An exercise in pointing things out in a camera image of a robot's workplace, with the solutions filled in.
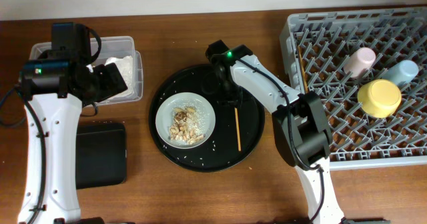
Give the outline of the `grey plate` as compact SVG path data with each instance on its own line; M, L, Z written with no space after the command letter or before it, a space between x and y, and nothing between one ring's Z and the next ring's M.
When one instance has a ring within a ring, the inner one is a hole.
M155 128L171 147L192 149L214 132L216 114L201 95L183 92L168 97L155 112Z

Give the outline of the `white napkin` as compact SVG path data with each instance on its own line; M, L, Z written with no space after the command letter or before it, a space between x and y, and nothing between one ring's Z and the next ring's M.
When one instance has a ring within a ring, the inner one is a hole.
M95 68L99 65L108 66L114 63L123 78L127 90L118 93L117 95L114 95L110 97L109 99L106 99L105 102L122 102L126 101L128 99L131 99L133 95L135 94L134 87L135 87L135 81L134 81L134 60L131 55L127 55L122 58L117 57L108 57L104 61L101 61L100 64L88 64L86 67L89 69L91 73L95 73Z

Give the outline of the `pink plastic cup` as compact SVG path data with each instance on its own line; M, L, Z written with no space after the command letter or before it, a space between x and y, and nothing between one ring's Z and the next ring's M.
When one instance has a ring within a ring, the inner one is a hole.
M373 66L375 60L376 54L371 48L361 47L350 56L348 62L343 66L344 73L351 73L351 78L358 78Z

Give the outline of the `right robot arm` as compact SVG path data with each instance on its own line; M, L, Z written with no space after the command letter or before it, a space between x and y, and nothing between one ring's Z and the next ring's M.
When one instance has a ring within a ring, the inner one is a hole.
M221 104L237 107L247 91L271 114L274 141L282 159L296 170L310 223L343 223L330 176L330 124L318 94L293 89L270 73L245 45L230 49L218 40L205 56L221 89Z

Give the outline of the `yellow plastic bowl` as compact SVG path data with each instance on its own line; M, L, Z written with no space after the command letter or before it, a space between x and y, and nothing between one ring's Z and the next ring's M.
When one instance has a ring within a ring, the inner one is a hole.
M391 81L377 79L361 86L357 99L365 113L375 118L385 118L396 112L402 94Z

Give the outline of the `wooden chopstick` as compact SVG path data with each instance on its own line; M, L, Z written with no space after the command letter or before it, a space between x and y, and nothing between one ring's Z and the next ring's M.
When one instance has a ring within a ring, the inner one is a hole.
M234 107L235 120L236 120L236 135L238 140L238 151L242 151L241 137L240 137L240 122L238 116L238 108Z
M301 69L301 73L302 73L303 87L304 87L305 93L307 93L308 92L308 86L307 86L307 82L306 82L306 72L304 69L304 62L302 59L302 49L300 46L297 47L297 51L298 51L298 60L300 63L300 69Z

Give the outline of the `blue plastic cup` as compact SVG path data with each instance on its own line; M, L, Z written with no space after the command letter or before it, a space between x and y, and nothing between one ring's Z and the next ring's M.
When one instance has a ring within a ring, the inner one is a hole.
M387 70L382 78L401 87L411 82L418 72L419 68L415 62L403 60Z

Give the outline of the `peanut shells and rice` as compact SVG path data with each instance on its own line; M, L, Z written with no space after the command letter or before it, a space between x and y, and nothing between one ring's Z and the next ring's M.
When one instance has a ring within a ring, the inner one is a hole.
M169 138L171 140L183 141L186 145L193 145L205 137L200 127L199 114L195 107L173 108L173 123L169 127Z

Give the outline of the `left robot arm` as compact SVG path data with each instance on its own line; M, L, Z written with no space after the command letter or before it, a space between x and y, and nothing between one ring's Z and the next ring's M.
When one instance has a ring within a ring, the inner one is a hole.
M25 196L18 223L102 223L81 218L75 181L76 137L82 109L127 90L114 64L88 68L97 33L79 23L55 23L51 48L24 64L17 94L28 123Z

